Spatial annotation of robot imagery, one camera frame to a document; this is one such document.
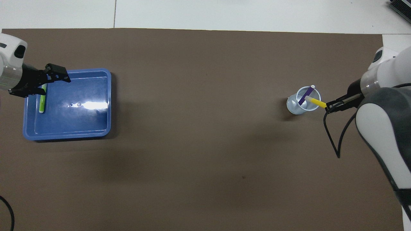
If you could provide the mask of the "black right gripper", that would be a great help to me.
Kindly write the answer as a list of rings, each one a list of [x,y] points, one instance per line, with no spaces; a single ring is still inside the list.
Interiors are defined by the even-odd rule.
[[[361,98],[363,98],[363,93],[361,91],[361,79],[358,79],[348,86],[346,95],[327,102],[325,111],[327,113],[334,113],[338,111],[345,111],[353,107],[358,108]]]

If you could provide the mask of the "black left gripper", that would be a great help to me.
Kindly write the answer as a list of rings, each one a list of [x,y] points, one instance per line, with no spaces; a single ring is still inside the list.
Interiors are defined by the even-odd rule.
[[[19,87],[9,89],[9,94],[20,98],[27,98],[30,95],[46,95],[46,90],[40,86],[56,81],[71,83],[65,67],[46,64],[44,71],[31,65],[23,65]]]

